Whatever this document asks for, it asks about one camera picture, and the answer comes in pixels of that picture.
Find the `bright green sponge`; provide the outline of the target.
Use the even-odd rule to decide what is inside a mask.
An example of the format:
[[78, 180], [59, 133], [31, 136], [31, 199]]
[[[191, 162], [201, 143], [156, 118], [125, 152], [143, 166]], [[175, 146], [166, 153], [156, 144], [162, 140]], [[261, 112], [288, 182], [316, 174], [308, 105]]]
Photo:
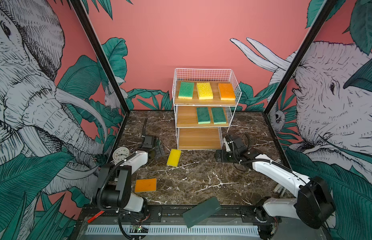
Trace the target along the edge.
[[184, 100], [192, 100], [193, 94], [194, 94], [194, 83], [193, 82], [181, 82], [178, 98], [184, 99]]

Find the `dark green sponge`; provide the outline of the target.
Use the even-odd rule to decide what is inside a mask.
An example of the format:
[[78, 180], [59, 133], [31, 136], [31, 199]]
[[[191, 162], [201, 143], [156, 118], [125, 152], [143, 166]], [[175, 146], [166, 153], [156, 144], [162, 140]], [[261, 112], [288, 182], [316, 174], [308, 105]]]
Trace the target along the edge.
[[198, 107], [196, 108], [196, 110], [197, 110], [198, 124], [210, 124], [211, 123], [208, 107]]
[[213, 123], [215, 125], [222, 125], [227, 123], [224, 108], [222, 107], [211, 108], [211, 112], [213, 117]]

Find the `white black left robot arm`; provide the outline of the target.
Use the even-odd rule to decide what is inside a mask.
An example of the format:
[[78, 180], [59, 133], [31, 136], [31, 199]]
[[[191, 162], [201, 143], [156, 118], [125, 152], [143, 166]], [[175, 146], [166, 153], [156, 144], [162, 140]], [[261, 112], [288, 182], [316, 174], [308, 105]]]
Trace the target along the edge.
[[132, 193], [132, 175], [150, 160], [163, 155], [161, 141], [155, 136], [143, 136], [142, 144], [133, 152], [126, 147], [115, 149], [113, 161], [101, 167], [93, 203], [101, 211], [125, 211], [147, 216], [147, 200]]

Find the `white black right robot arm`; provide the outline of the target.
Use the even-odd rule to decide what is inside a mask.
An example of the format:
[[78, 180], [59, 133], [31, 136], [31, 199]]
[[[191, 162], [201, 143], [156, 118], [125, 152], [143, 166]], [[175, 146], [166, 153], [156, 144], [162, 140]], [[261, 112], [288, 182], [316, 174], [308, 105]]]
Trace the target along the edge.
[[271, 217], [285, 217], [301, 220], [312, 229], [319, 229], [335, 213], [336, 205], [326, 182], [299, 174], [247, 146], [239, 136], [227, 135], [222, 139], [224, 148], [215, 153], [219, 163], [233, 163], [261, 173], [287, 191], [293, 198], [264, 198], [255, 207], [258, 221]]

